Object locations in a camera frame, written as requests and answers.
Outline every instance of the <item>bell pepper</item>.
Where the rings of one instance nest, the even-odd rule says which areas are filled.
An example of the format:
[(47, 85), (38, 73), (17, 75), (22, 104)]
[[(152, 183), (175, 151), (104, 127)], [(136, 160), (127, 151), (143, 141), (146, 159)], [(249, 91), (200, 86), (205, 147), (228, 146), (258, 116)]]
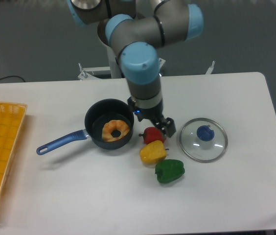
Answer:
[(143, 163), (158, 163), (166, 157), (166, 150), (161, 141), (153, 141), (143, 147), (140, 151), (140, 159)]
[(182, 161), (166, 159), (156, 165), (157, 180), (161, 184), (167, 184), (177, 180), (185, 173)]
[(162, 143), (164, 143), (165, 141), (163, 133), (154, 126), (146, 128), (143, 134), (139, 134), (139, 136), (143, 136), (145, 144), (149, 144), (153, 141), (162, 141)]

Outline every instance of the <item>saucepan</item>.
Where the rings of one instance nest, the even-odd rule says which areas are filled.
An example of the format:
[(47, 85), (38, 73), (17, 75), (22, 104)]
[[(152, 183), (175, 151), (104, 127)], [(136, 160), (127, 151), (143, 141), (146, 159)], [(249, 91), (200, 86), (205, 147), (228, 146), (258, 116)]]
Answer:
[[(102, 139), (102, 129), (111, 120), (122, 120), (129, 126), (129, 132), (122, 138), (106, 142)], [(108, 150), (121, 148), (131, 139), (133, 135), (134, 115), (129, 106), (118, 99), (104, 99), (92, 105), (85, 116), (85, 129), (72, 132), (50, 143), (37, 148), (37, 154), (43, 155), (56, 148), (73, 141), (86, 140), (91, 137), (92, 141), (99, 147)], [(113, 137), (118, 137), (119, 131), (112, 132)]]

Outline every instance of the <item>green bell pepper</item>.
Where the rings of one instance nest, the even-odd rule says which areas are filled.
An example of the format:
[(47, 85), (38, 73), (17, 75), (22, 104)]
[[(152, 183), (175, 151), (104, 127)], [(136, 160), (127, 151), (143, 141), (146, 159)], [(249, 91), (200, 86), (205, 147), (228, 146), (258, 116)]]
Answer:
[(167, 184), (177, 180), (184, 173), (184, 164), (179, 160), (166, 159), (156, 165), (157, 179), (161, 184)]

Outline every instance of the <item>toy donut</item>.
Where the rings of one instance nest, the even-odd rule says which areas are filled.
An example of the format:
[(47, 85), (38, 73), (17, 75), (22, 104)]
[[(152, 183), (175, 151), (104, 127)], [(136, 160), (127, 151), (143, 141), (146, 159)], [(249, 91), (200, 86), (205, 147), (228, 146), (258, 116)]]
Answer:
[[(119, 137), (113, 137), (112, 132), (118, 130)], [(102, 139), (105, 142), (112, 142), (123, 138), (129, 132), (129, 126), (122, 120), (111, 120), (102, 129)]]

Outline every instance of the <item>pan handle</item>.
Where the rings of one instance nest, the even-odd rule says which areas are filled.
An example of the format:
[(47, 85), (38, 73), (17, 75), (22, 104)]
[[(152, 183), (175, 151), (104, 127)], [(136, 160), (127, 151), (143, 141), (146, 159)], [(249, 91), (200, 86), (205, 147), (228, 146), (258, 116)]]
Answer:
[(43, 154), (48, 153), (56, 148), (61, 147), (67, 143), (70, 143), (73, 141), (86, 140), (89, 137), (90, 137), (90, 135), (87, 133), (86, 130), (75, 131), (66, 136), (60, 137), (57, 140), (54, 140), (50, 143), (40, 146), (39, 148), (37, 148), (36, 152), (38, 155), (43, 155)]

